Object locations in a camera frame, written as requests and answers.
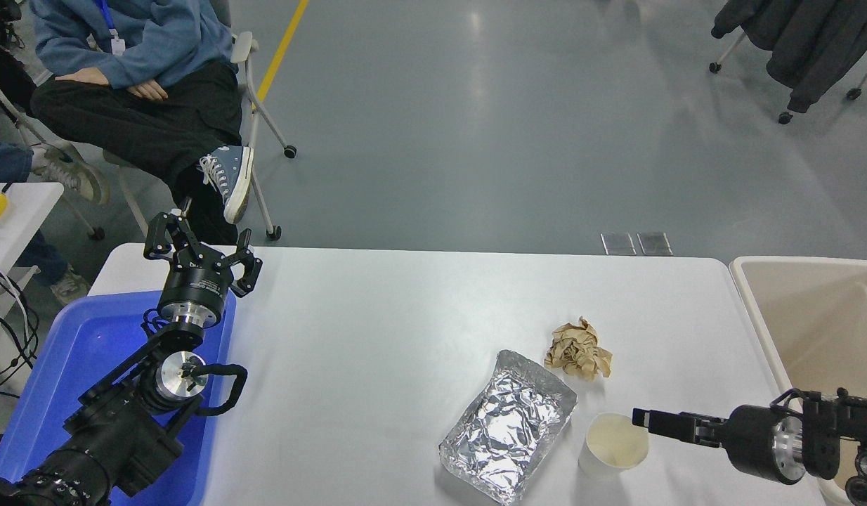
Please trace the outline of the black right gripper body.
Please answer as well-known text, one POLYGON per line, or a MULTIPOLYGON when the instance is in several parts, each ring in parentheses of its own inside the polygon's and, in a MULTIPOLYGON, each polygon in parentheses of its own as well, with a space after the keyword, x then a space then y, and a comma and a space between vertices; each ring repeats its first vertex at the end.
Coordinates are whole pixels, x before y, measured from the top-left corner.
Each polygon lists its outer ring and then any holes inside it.
POLYGON ((724 448, 733 467, 745 474, 787 483, 774 457, 780 413, 759 406, 739 406, 724 424, 724 448))

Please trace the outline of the seated person's right hand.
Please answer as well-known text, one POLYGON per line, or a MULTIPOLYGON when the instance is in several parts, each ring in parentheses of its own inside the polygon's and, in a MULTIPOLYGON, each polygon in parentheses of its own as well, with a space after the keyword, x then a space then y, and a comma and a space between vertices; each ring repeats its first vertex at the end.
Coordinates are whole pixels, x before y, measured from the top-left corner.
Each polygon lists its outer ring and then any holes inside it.
POLYGON ((154 79, 133 84, 133 86, 128 87, 127 91, 138 99, 151 100, 152 102, 161 102, 161 100, 169 98, 167 90, 154 79))

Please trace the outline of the seated person's left hand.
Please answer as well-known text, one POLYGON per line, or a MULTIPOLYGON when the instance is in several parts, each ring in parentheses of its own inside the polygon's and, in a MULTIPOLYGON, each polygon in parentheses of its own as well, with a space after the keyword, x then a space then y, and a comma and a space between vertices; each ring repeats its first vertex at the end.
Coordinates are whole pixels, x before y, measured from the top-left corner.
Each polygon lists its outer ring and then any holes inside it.
POLYGON ((85 67, 74 73, 54 77, 57 82, 77 82, 82 84, 96 84, 96 86, 110 86, 108 78, 98 67, 85 67))

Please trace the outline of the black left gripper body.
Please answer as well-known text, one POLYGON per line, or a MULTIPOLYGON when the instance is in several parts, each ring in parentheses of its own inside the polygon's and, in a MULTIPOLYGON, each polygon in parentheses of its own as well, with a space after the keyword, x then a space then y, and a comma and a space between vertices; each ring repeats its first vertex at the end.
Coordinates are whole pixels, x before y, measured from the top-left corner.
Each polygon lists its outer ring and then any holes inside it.
POLYGON ((229 268, 215 269, 215 263, 222 260, 217 251, 193 253, 178 251, 172 257, 172 269, 167 276, 158 311, 171 315, 179 304, 195 304, 205 308, 212 315, 222 315, 229 285, 233 275, 229 268))

